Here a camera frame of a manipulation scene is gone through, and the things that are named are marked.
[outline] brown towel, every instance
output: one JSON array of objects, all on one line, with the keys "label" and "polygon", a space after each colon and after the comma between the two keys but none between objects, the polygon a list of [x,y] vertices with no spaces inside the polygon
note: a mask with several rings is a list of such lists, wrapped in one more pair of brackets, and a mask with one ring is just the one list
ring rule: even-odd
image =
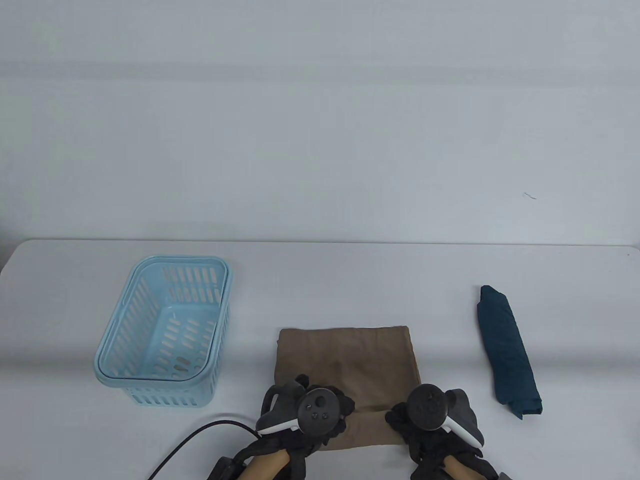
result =
[{"label": "brown towel", "polygon": [[280,330],[275,383],[301,373],[311,384],[338,387],[356,404],[347,430],[323,449],[404,444],[385,413],[420,385],[407,327]]}]

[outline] rolled blue cloth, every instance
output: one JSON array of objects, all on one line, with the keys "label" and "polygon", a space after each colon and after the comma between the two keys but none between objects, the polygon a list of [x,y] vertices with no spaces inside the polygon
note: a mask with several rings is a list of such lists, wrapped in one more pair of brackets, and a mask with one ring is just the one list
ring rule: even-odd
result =
[{"label": "rolled blue cloth", "polygon": [[498,402],[509,405],[521,420],[523,415],[541,414],[542,400],[509,301],[485,285],[480,288],[477,313]]}]

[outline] gloved hand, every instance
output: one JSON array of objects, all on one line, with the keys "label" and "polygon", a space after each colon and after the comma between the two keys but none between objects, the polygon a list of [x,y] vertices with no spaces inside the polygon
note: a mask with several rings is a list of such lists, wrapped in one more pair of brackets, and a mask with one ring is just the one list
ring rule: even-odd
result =
[{"label": "gloved hand", "polygon": [[[309,377],[306,375],[299,375],[296,381],[305,387],[305,392],[320,387],[320,385],[309,385]],[[331,390],[338,397],[338,402],[340,403],[340,420],[329,433],[319,437],[312,437],[305,435],[300,430],[292,431],[286,429],[263,435],[262,438],[241,450],[236,455],[236,459],[243,460],[251,456],[268,455],[279,450],[286,450],[291,461],[276,476],[276,480],[303,480],[307,474],[305,458],[317,451],[320,446],[326,445],[333,437],[344,432],[347,428],[344,419],[351,415],[355,408],[353,400],[346,396],[343,391],[331,386],[326,387],[323,385],[322,387]]]},{"label": "gloved hand", "polygon": [[441,468],[444,466],[445,457],[449,455],[487,480],[498,478],[489,462],[482,460],[482,452],[455,433],[447,433],[442,428],[428,431],[417,427],[407,414],[406,403],[395,405],[387,412],[385,420],[393,430],[402,435],[404,442],[409,445],[411,459],[418,464],[411,474],[411,480],[442,478]]}]

